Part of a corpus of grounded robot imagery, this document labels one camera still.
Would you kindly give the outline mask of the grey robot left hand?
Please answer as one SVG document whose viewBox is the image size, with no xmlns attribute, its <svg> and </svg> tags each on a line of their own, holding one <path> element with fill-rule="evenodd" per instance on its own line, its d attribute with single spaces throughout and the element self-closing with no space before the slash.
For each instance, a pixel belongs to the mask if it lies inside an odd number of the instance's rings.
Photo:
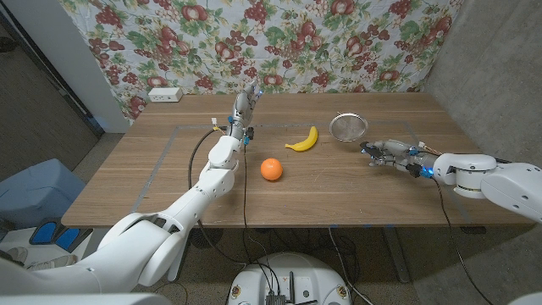
<svg viewBox="0 0 542 305">
<path fill-rule="evenodd" d="M 246 130 L 252 121 L 253 110 L 257 100 L 263 92 L 257 86 L 257 81 L 253 80 L 247 84 L 236 96 L 232 108 L 230 125 L 227 127 L 226 135 L 242 140 Z"/>
</svg>

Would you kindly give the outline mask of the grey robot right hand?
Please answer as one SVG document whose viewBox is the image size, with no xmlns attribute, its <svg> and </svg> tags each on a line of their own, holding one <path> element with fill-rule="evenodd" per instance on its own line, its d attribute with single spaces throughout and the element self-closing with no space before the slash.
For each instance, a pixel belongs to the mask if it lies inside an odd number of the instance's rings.
<svg viewBox="0 0 542 305">
<path fill-rule="evenodd" d="M 414 178 L 431 178 L 434 175 L 434 162 L 440 156 L 439 152 L 429 149 L 422 141 L 417 145 L 391 139 L 364 141 L 360 147 L 361 153 L 370 156 L 370 166 L 390 166 Z"/>
</svg>

